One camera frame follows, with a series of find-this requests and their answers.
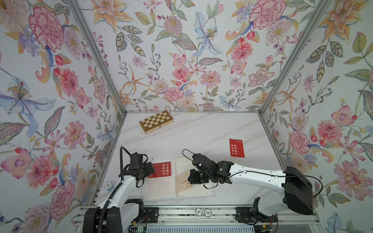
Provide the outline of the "white photo album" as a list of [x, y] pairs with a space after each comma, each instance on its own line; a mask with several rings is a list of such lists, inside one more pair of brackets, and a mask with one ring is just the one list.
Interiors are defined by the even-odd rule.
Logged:
[[214, 190], [208, 184], [191, 184], [190, 171], [194, 169], [191, 161], [184, 157], [152, 161], [155, 173], [145, 179], [142, 198], [146, 202], [176, 199], [213, 197]]

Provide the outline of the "red card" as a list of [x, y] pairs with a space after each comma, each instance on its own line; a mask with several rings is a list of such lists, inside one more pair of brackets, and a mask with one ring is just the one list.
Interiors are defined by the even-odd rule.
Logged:
[[172, 176], [172, 164], [171, 162], [162, 162], [153, 164], [154, 173], [148, 178], [163, 178]]
[[230, 156], [231, 157], [237, 157], [237, 158], [245, 157], [242, 140], [229, 139], [229, 145], [230, 145]]

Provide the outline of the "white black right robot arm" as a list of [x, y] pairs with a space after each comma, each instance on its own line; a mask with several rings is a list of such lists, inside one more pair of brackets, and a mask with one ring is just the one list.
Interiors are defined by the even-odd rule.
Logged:
[[287, 210], [306, 216], [314, 213], [312, 184], [294, 167], [259, 170], [230, 161], [216, 163], [200, 153], [193, 154], [191, 161], [194, 166], [188, 177], [191, 184], [246, 184], [270, 191], [267, 196], [255, 198], [249, 209], [237, 209], [238, 222], [248, 225], [270, 222], [278, 219], [279, 212]]

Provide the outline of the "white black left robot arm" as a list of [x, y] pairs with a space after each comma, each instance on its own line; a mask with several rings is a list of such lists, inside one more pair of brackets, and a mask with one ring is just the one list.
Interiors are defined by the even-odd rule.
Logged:
[[140, 153], [130, 153], [124, 147], [130, 162], [123, 165], [123, 155], [120, 153], [119, 182], [109, 196], [97, 207], [89, 208], [83, 220], [83, 233], [129, 233], [135, 224], [147, 219], [142, 199], [130, 199], [130, 194], [145, 182], [145, 178], [155, 173], [148, 156]]

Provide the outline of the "beige card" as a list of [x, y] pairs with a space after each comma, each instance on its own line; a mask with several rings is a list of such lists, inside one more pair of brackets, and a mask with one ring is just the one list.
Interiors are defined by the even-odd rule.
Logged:
[[194, 188], [194, 186], [188, 180], [189, 176], [190, 172], [186, 171], [176, 177], [175, 192], [177, 196], [182, 196], [183, 192]]

